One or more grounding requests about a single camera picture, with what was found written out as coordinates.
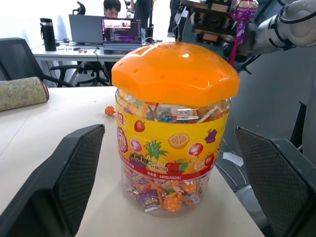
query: orange candy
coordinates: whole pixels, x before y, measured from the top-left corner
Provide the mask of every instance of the orange candy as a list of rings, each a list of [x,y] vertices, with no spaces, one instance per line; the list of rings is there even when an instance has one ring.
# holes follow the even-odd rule
[[[182,188],[184,191],[190,194],[194,194],[197,192],[196,183],[191,181],[189,184],[182,184]]]
[[[104,113],[106,115],[112,116],[115,113],[114,107],[112,105],[107,106],[104,110]]]
[[[180,210],[181,201],[177,197],[169,197],[164,200],[163,205],[167,211],[175,213]]]

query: paper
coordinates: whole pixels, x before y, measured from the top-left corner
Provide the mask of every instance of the paper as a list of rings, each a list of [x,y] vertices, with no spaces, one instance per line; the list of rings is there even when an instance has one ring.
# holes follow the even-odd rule
[[[239,167],[242,167],[243,165],[243,159],[233,153],[230,152],[224,152],[223,153],[223,159],[229,160],[232,163],[238,165]]]

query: laptop screen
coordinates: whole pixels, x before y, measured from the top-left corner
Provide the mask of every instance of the laptop screen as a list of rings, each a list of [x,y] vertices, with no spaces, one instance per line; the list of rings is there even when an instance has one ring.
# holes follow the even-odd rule
[[[141,43],[140,21],[135,19],[102,19],[103,43]]]

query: printed lollipop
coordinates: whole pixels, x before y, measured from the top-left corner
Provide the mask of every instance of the printed lollipop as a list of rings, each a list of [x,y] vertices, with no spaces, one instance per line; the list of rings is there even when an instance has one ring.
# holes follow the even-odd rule
[[[233,0],[231,5],[231,16],[236,23],[236,38],[232,52],[230,65],[234,65],[238,45],[242,43],[246,24],[254,17],[258,9],[257,0]]]

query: monitor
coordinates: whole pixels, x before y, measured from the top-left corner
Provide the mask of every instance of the monitor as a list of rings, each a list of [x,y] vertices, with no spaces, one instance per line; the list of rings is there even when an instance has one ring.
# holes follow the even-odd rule
[[[102,44],[102,16],[69,15],[72,41]]]
[[[103,18],[103,43],[141,43],[141,24],[135,19]]]

